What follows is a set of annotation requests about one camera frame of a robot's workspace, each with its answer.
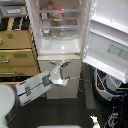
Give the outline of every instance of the open refrigerator door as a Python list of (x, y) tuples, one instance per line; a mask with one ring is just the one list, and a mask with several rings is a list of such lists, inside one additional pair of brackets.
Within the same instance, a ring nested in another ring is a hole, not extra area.
[(91, 1), (83, 62), (128, 82), (128, 0)]

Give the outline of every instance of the appliance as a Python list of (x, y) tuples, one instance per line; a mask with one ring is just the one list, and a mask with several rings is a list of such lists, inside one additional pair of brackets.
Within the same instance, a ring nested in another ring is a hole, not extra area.
[(118, 104), (128, 90), (128, 83), (123, 84), (122, 81), (97, 69), (94, 71), (94, 85), (94, 94), (106, 105)]
[(40, 67), (50, 56), (79, 56), (79, 61), (128, 82), (128, 0), (25, 1), (38, 57), (43, 58)]
[(25, 17), (25, 0), (0, 0), (0, 10), (4, 17)]

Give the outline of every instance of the freezer compartment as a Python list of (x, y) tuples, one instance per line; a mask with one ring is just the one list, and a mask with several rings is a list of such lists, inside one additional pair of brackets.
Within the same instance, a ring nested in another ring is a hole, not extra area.
[(49, 70), (50, 72), (61, 60), (70, 62), (67, 66), (63, 67), (63, 78), (79, 78), (81, 71), (81, 59), (78, 55), (56, 55), (56, 56), (38, 56), (38, 62), (41, 72)]
[(25, 0), (0, 0), (0, 5), (25, 5)]
[(83, 62), (128, 82), (128, 47), (89, 31), (83, 54)]
[(77, 98), (79, 79), (70, 79), (66, 87), (54, 85), (46, 92), (47, 99)]
[(3, 6), (0, 9), (4, 17), (25, 17), (27, 15), (25, 6)]

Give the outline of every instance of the cabinet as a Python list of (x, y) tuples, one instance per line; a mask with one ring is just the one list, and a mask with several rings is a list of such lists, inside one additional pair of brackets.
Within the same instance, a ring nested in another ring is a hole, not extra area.
[(0, 31), (0, 41), (1, 84), (3, 84), (3, 82), (4, 84), (6, 84), (6, 82), (8, 84), (9, 81), (4, 81), (5, 77), (6, 79), (15, 79), (17, 76), (28, 78), (39, 73), (36, 59), (37, 53), (34, 50), (34, 42), (32, 40), (30, 29)]

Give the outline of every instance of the drawer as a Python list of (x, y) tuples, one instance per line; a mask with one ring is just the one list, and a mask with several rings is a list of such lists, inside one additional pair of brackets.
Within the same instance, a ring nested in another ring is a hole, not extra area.
[(52, 69), (55, 67), (53, 63), (59, 63), (61, 60), (68, 60), (70, 63), (63, 67), (62, 69), (62, 75), (63, 78), (66, 78), (68, 76), (70, 77), (80, 77), (80, 71), (81, 71), (81, 59), (79, 57), (72, 57), (72, 56), (59, 56), (59, 57), (51, 57), (47, 56), (46, 58), (49, 58), (49, 60), (43, 60), (43, 57), (38, 57), (38, 63), (41, 72), (45, 70), (52, 71)]
[(28, 31), (0, 31), (0, 49), (31, 48)]
[(0, 66), (0, 77), (14, 77), (19, 75), (34, 76), (37, 75), (38, 68), (36, 65), (33, 66), (20, 66), (20, 67), (1, 67)]
[(25, 50), (0, 50), (0, 66), (34, 65), (31, 49)]
[(54, 85), (46, 92), (47, 99), (77, 98), (79, 79), (71, 79), (65, 87)]

